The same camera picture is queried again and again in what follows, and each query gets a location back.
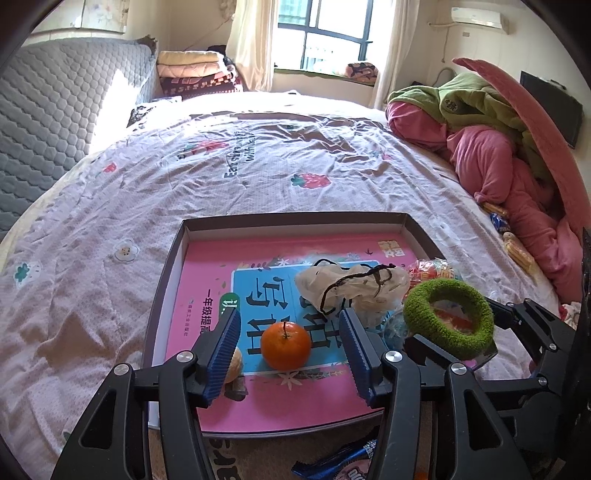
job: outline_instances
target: plastic bag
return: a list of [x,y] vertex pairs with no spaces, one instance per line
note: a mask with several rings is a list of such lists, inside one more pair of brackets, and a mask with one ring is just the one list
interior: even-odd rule
[[410,277],[394,265],[342,268],[322,261],[299,272],[295,286],[320,313],[331,314],[343,306],[344,300],[350,300],[361,324],[375,327],[389,310],[399,305],[410,286]]

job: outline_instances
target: metal screw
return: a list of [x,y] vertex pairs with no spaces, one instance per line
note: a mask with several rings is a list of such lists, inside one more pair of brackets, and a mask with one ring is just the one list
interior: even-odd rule
[[462,364],[453,364],[452,365],[452,372],[454,372],[456,375],[464,375],[467,371],[468,371],[468,369],[466,368],[465,365],[462,365]]
[[402,354],[396,350],[390,350],[389,352],[386,352],[386,360],[396,364],[402,361]]
[[129,365],[127,364],[119,364],[113,369],[113,373],[118,377],[125,375],[127,372],[129,372]]
[[181,362],[182,364],[186,364],[193,360],[193,353],[185,350],[184,352],[180,352],[177,354],[177,362]]

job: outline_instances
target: green blanket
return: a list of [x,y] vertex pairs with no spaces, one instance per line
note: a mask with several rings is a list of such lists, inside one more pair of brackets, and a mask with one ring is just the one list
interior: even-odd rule
[[529,130],[513,107],[485,79],[472,72],[461,73],[440,87],[411,86],[393,92],[390,102],[408,102],[420,107],[453,131],[469,125],[488,125],[503,132],[519,147],[519,156],[530,164],[537,179],[554,179]]

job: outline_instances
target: pink blanket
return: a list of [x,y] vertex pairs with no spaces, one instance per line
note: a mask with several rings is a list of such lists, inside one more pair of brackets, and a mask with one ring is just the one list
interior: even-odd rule
[[564,138],[537,101],[501,69],[483,60],[454,62],[483,76],[520,115],[556,180],[564,218],[554,219],[547,213],[554,192],[540,186],[529,166],[515,158],[515,145],[504,134],[483,125],[451,133],[419,107],[404,102],[388,105],[392,131],[449,160],[460,184],[478,203],[503,204],[511,229],[552,281],[558,296],[567,303],[580,301],[582,249],[577,236],[591,225],[591,206]]

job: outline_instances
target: food package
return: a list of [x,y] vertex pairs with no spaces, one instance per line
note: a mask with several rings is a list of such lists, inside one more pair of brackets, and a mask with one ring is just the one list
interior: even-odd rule
[[447,260],[436,258],[434,260],[417,260],[408,268],[410,275],[410,288],[416,287],[423,281],[433,280],[434,278],[455,278],[461,280],[462,277],[454,271]]
[[343,445],[336,453],[308,464],[296,462],[292,473],[306,480],[364,480],[374,456],[379,430]]
[[535,259],[525,249],[519,239],[510,232],[503,234],[503,241],[505,243],[505,250],[509,256],[525,270],[528,275],[535,273]]
[[498,216],[503,217],[505,220],[509,219],[509,210],[492,203],[484,202],[481,207],[486,213],[496,213]]
[[496,213],[491,213],[491,222],[495,226],[496,231],[501,235],[511,232],[509,224],[502,216],[497,215]]
[[322,261],[299,272],[295,286],[301,296],[324,315],[338,312],[343,306],[355,310],[364,327],[375,327],[406,295],[410,278],[403,268],[394,265],[340,265]]

